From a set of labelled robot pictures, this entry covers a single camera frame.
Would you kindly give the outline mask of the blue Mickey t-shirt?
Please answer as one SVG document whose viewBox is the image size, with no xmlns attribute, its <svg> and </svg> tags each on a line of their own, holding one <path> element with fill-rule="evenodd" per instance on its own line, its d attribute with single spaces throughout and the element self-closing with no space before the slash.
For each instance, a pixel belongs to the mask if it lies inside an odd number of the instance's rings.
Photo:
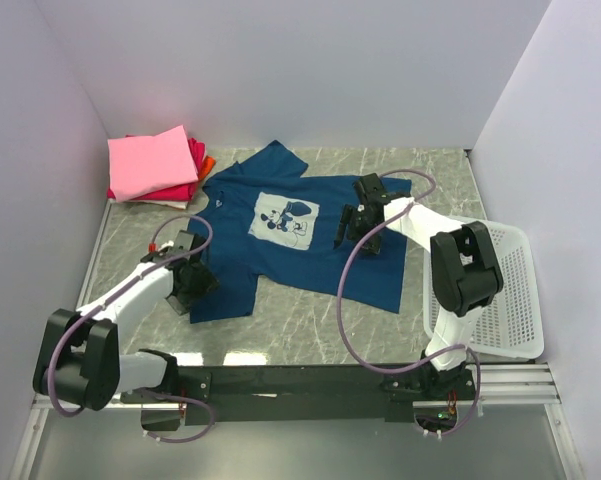
<svg viewBox="0 0 601 480">
<path fill-rule="evenodd" d="M 307 163 L 277 141 L 208 177 L 204 224 L 210 269 L 219 282 L 196 302 L 192 323 L 252 314 L 258 279 L 334 295 L 353 247 L 333 245 L 342 209 L 357 201 L 348 175 L 308 176 Z"/>
</svg>

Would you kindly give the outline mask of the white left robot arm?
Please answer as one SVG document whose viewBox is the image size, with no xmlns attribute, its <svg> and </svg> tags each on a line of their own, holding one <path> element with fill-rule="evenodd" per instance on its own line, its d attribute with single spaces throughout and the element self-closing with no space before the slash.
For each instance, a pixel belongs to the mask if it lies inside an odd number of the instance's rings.
<svg viewBox="0 0 601 480">
<path fill-rule="evenodd" d="M 123 355 L 120 343 L 160 302 L 186 315 L 218 288 L 203 261 L 209 244 L 203 235 L 180 231 L 175 241 L 152 248 L 107 294 L 75 311 L 53 312 L 34 370 L 34 391 L 78 411 L 101 410 L 115 395 L 137 390 L 159 402 L 173 399 L 180 390 L 175 356 L 152 349 Z"/>
</svg>

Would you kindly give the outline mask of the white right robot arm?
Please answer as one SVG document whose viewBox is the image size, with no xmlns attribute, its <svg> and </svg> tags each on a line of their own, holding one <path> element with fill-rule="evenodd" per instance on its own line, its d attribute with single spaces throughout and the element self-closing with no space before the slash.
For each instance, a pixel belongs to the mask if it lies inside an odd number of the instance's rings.
<svg viewBox="0 0 601 480">
<path fill-rule="evenodd" d="M 486 225 L 462 223 L 421 204 L 437 187 L 433 176 L 414 169 L 407 171 L 426 179 L 429 187 L 413 196 L 386 189 L 385 174 L 369 174 L 353 183 L 359 201 L 343 208 L 334 245 L 351 237 L 355 246 L 342 270 L 336 293 L 336 321 L 349 354 L 362 367 L 382 375 L 422 370 L 419 387 L 424 395 L 440 399 L 463 373 L 466 358 L 475 353 L 469 342 L 482 311 L 504 287 L 504 279 Z M 433 337 L 416 363 L 397 369 L 375 366 L 357 354 L 342 320 L 342 296 L 354 260 L 362 250 L 377 254 L 380 234 L 389 229 L 414 241 L 429 253 L 434 296 L 439 312 Z"/>
</svg>

